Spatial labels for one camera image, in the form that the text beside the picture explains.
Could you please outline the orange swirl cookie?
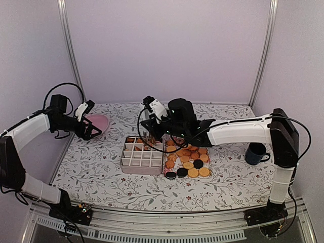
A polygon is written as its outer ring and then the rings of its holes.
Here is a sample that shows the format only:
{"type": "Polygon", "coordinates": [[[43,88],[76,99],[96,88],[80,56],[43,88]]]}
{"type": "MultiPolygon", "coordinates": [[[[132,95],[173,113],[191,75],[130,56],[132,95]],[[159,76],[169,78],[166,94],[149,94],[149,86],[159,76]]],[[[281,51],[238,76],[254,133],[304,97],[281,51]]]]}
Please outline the orange swirl cookie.
{"type": "Polygon", "coordinates": [[[134,138],[128,138],[128,139],[127,139],[127,142],[128,142],[128,143],[133,143],[134,141],[135,141],[134,138]]]}

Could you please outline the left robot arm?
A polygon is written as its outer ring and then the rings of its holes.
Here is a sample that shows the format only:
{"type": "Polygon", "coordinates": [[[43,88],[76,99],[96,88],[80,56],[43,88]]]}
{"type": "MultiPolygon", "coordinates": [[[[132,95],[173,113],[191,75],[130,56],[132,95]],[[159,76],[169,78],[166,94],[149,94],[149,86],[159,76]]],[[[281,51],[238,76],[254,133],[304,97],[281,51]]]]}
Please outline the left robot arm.
{"type": "Polygon", "coordinates": [[[89,141],[102,131],[86,117],[93,109],[92,100],[82,102],[70,115],[68,98],[53,95],[48,107],[36,111],[1,134],[1,188],[50,206],[63,219],[70,220],[75,214],[84,214],[83,205],[74,206],[68,193],[51,186],[28,173],[23,166],[23,156],[35,152],[35,145],[45,133],[67,132],[89,141]]]}

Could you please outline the metal serving tongs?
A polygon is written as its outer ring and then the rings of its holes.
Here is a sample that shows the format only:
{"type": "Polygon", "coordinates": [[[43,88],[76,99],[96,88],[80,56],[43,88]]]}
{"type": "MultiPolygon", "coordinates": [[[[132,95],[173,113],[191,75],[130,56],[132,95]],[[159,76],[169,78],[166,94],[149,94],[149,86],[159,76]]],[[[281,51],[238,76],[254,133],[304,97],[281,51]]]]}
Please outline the metal serving tongs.
{"type": "MultiPolygon", "coordinates": [[[[142,112],[142,120],[148,120],[149,119],[149,112],[146,108],[144,108],[144,111],[142,112]]],[[[154,139],[154,137],[147,131],[146,128],[143,127],[143,136],[144,136],[144,140],[151,146],[156,144],[156,141],[154,139]]]]}

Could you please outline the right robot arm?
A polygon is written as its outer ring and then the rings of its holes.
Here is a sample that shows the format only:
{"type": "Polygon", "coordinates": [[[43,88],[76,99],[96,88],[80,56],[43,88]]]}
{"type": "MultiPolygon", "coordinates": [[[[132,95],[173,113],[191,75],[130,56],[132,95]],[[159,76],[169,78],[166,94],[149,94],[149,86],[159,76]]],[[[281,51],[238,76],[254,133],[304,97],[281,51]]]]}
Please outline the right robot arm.
{"type": "Polygon", "coordinates": [[[267,221],[287,216],[285,198],[299,161],[299,134],[282,109],[251,119],[216,121],[198,120],[192,103],[183,98],[174,99],[164,107],[148,96],[142,106],[141,112],[147,110],[149,115],[146,120],[140,120],[142,115],[138,115],[137,127],[144,127],[158,141],[164,135],[176,136],[184,140],[183,148],[229,143],[270,144],[275,171],[267,205],[257,210],[246,210],[245,216],[261,216],[267,221]]]}

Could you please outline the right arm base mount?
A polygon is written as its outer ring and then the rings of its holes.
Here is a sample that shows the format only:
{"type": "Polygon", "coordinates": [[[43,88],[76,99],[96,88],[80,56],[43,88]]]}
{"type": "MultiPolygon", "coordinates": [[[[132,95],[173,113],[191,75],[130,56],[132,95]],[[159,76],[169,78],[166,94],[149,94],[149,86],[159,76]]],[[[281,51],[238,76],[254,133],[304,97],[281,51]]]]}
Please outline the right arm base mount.
{"type": "Polygon", "coordinates": [[[286,204],[274,204],[268,202],[266,206],[244,211],[244,219],[248,226],[268,223],[283,219],[288,216],[286,204]]]}

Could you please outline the pink divided cookie tin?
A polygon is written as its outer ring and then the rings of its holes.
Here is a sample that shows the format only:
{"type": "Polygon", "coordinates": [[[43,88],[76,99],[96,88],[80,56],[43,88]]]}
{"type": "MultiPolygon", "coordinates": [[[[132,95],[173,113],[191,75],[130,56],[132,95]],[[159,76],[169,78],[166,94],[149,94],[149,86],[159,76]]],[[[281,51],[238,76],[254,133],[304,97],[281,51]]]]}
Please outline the pink divided cookie tin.
{"type": "Polygon", "coordinates": [[[137,143],[137,139],[134,136],[126,137],[120,157],[121,171],[125,174],[160,175],[164,163],[164,146],[157,142],[153,149],[144,143],[137,143]],[[135,141],[128,143],[128,138],[134,138],[135,141]]]}

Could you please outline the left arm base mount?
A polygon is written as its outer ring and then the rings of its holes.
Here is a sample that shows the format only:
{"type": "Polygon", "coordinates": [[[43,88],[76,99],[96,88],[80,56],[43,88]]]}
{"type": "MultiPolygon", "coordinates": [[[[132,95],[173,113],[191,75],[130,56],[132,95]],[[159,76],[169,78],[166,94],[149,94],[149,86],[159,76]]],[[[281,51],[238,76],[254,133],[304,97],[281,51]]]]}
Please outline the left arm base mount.
{"type": "Polygon", "coordinates": [[[89,226],[93,217],[93,210],[80,208],[79,206],[61,206],[48,204],[50,206],[49,216],[66,220],[71,223],[89,226]]]}

